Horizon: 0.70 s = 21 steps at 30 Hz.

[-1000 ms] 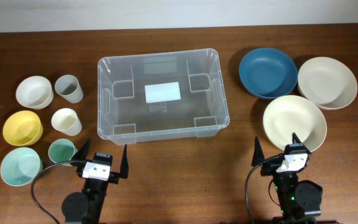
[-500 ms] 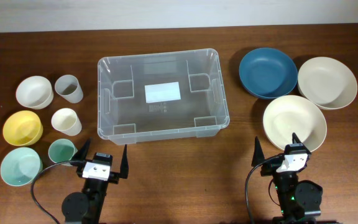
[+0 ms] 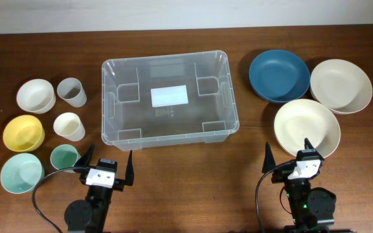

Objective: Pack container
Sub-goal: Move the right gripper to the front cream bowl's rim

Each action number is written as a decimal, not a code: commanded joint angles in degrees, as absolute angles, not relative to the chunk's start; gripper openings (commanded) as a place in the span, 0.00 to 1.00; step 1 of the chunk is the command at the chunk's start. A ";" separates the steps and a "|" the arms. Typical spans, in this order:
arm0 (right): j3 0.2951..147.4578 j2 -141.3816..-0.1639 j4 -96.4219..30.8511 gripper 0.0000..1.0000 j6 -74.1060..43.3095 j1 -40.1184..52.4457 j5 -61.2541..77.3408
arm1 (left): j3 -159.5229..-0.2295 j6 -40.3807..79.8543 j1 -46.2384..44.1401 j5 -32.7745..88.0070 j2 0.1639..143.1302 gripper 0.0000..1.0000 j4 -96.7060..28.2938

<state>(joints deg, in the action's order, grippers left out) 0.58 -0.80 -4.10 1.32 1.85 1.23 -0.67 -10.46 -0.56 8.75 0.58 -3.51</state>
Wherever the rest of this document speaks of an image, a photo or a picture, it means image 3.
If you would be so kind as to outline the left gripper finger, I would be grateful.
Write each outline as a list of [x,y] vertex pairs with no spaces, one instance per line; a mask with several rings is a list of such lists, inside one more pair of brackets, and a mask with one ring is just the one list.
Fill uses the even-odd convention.
[[128,163],[126,166],[126,173],[125,173],[125,180],[124,184],[126,186],[133,186],[134,183],[134,169],[133,169],[133,152],[130,151],[129,157],[128,157]]
[[86,153],[80,157],[73,166],[73,171],[76,173],[84,173],[87,169],[90,169],[90,161],[94,152],[95,145],[92,144]]

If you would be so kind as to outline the cream plate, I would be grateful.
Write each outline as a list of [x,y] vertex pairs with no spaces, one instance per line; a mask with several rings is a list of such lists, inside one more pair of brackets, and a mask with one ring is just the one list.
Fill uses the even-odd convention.
[[284,104],[274,120],[275,137],[292,156],[304,149],[304,140],[324,157],[330,156],[341,140],[341,128],[335,115],[322,104],[308,99]]

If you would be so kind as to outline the mint green bowl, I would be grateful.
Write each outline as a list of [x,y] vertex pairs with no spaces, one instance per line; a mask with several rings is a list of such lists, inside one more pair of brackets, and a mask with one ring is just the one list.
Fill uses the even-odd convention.
[[1,169],[1,186],[11,194],[31,192],[45,176],[41,161],[31,153],[20,153],[8,159]]

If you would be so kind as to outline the beige plate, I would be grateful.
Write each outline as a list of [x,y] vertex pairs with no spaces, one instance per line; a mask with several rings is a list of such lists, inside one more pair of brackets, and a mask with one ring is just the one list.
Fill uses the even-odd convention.
[[360,67],[346,60],[330,59],[311,72],[310,93],[333,113],[348,115],[369,105],[373,88]]

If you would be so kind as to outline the yellow bowl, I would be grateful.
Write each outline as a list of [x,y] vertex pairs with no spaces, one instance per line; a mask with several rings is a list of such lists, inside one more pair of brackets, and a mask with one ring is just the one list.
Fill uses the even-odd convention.
[[45,139],[45,130],[40,120],[32,115],[12,119],[4,128],[3,143],[15,152],[34,151]]

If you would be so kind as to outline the dark blue plate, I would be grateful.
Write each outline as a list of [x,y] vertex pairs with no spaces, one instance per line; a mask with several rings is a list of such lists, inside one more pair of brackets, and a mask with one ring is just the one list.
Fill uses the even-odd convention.
[[267,50],[251,62],[249,81],[262,99],[282,104],[302,97],[310,87],[305,62],[287,50]]

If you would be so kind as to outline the clear plastic storage container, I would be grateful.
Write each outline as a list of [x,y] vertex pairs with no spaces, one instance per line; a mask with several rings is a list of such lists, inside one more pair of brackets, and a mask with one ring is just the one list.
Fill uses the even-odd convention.
[[[188,104],[153,107],[151,89],[185,85]],[[122,151],[223,142],[238,131],[222,50],[109,59],[102,64],[103,142]]]

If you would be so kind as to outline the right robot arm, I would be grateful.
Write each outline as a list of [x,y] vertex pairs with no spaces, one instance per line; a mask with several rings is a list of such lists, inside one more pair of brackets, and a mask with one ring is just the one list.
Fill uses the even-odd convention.
[[269,143],[266,143],[263,176],[257,183],[257,194],[261,182],[272,175],[272,183],[282,183],[289,201],[293,224],[284,227],[284,232],[329,232],[334,224],[336,195],[327,189],[312,188],[310,181],[320,174],[323,156],[304,140],[304,149],[295,159],[277,165]]

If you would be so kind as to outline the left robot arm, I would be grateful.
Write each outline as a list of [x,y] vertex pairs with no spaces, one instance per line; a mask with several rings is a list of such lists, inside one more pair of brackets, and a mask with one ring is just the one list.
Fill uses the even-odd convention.
[[88,191],[84,199],[73,201],[65,210],[68,232],[102,232],[113,192],[122,192],[125,186],[132,186],[134,182],[132,154],[128,157],[125,178],[117,179],[117,162],[99,159],[96,166],[89,164],[94,148],[91,145],[73,166]]

